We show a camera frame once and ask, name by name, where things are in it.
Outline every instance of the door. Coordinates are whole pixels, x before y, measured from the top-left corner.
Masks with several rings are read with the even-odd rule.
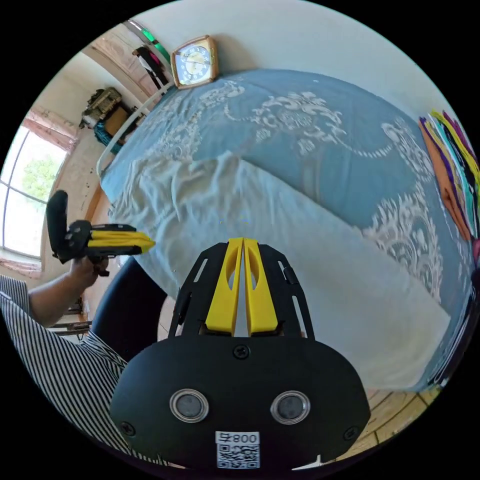
[[[132,54],[142,45],[142,42],[126,26],[117,25],[91,42],[90,45],[130,77],[147,97],[151,97],[158,91],[139,59]]]

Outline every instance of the screw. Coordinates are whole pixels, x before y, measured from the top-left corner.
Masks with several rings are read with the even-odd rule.
[[[124,435],[127,437],[133,437],[135,435],[135,429],[132,425],[130,425],[127,421],[123,421],[120,424],[120,430],[123,432]]]
[[[250,349],[246,345],[237,345],[233,349],[233,356],[238,360],[244,360],[250,355]]]
[[[359,428],[357,426],[351,426],[350,428],[345,430],[345,433],[343,434],[343,439],[348,442],[352,440],[354,437],[356,437],[358,434],[359,434]]]

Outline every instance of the green foliage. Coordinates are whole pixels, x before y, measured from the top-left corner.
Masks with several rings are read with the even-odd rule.
[[[23,171],[23,191],[36,199],[47,201],[57,171],[58,165],[51,155],[32,158]]]

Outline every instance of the clock face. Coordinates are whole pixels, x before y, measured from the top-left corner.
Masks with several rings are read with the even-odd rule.
[[[188,45],[176,54],[175,66],[180,84],[203,82],[212,73],[210,51],[201,45]]]

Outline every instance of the sticker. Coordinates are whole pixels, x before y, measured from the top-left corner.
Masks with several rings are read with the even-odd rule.
[[[219,469],[259,469],[260,433],[216,431],[216,466]]]

